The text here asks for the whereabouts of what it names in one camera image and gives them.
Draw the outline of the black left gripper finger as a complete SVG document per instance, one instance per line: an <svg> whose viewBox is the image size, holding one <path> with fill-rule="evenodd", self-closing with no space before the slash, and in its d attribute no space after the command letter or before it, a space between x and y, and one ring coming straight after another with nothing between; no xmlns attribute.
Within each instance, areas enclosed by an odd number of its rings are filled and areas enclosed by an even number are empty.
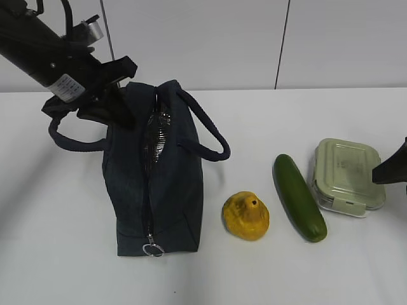
<svg viewBox="0 0 407 305"><path fill-rule="evenodd" d="M117 83L126 78L133 78L138 66L128 56L102 64L101 76L105 83Z"/></svg>
<svg viewBox="0 0 407 305"><path fill-rule="evenodd" d="M133 129L135 118L125 103L122 89L117 85L109 86L99 96L92 97L89 102L79 107L77 117L104 125L119 125Z"/></svg>

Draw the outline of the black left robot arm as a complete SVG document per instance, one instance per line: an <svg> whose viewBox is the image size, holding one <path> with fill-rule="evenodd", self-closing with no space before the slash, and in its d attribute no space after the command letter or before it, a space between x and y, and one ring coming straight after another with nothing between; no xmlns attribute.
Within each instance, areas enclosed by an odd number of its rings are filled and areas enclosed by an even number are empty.
<svg viewBox="0 0 407 305"><path fill-rule="evenodd" d="M118 83L132 78L137 65L129 58L102 63L93 44L103 38L94 15L74 25L69 1L63 1L66 33L56 34L39 19L44 3L35 10L26 1L1 1L1 55L52 92L42 111L53 119L75 112L81 119L133 128Z"/></svg>

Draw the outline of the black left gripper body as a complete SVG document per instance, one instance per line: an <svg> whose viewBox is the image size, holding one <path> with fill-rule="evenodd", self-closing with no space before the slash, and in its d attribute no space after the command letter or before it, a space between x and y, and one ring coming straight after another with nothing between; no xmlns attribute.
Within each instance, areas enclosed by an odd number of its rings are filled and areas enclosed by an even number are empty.
<svg viewBox="0 0 407 305"><path fill-rule="evenodd" d="M85 93L101 66L93 46L79 43L48 43L47 90L65 103Z"/></svg>

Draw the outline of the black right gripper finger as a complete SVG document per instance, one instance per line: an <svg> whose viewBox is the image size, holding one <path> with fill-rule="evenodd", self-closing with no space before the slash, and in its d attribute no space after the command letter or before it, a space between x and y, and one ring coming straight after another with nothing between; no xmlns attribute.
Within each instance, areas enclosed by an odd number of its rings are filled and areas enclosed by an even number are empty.
<svg viewBox="0 0 407 305"><path fill-rule="evenodd" d="M406 139L390 158L372 170L372 182L378 185L406 182Z"/></svg>

